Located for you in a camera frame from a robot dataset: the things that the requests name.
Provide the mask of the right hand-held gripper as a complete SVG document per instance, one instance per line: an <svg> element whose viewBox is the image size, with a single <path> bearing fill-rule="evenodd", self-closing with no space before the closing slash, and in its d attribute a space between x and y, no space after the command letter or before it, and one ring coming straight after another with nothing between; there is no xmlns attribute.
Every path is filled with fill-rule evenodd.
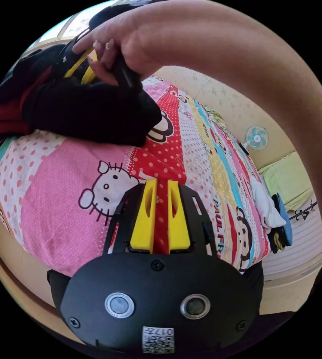
<svg viewBox="0 0 322 359"><path fill-rule="evenodd" d="M75 54L73 52L73 46L79 42L85 35L91 32L93 29L106 22L107 20L118 16L119 14L141 7L139 4L114 4L108 6L97 14L95 14L88 23L88 28L77 35L71 42L69 42L59 53L56 65L54 67L55 72L64 78L71 77L75 71L81 66L82 68L82 84L88 84L95 81L96 75L92 68L89 66L89 60L96 61L97 56L90 54L93 53L93 48L86 50L82 54ZM122 90L142 90L142 83L140 75L131 70L121 53L118 50L117 57L111 68L111 73L117 80L119 88Z"/></svg>

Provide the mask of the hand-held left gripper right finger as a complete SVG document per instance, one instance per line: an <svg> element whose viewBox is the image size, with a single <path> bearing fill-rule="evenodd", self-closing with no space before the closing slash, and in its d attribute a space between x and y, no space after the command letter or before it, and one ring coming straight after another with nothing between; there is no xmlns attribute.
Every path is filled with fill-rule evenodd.
<svg viewBox="0 0 322 359"><path fill-rule="evenodd" d="M168 249L188 250L191 243L178 182L168 181Z"/></svg>

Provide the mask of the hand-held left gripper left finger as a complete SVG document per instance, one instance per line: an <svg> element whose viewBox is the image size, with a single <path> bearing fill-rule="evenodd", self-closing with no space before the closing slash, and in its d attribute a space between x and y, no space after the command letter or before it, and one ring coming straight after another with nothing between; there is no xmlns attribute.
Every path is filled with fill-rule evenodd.
<svg viewBox="0 0 322 359"><path fill-rule="evenodd" d="M153 250L156 191L157 180L146 181L130 240L132 250Z"/></svg>

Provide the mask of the person's right hand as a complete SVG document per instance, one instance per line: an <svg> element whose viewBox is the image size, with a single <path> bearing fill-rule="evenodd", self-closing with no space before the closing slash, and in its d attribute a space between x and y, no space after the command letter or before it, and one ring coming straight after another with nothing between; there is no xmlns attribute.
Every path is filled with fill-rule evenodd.
<svg viewBox="0 0 322 359"><path fill-rule="evenodd" d="M118 55L123 55L126 65L141 79L166 66L162 49L157 42L160 30L156 6L147 5L120 14L85 35L72 48L74 54L93 49L97 59L88 59L95 75L103 82L117 85L111 68Z"/></svg>

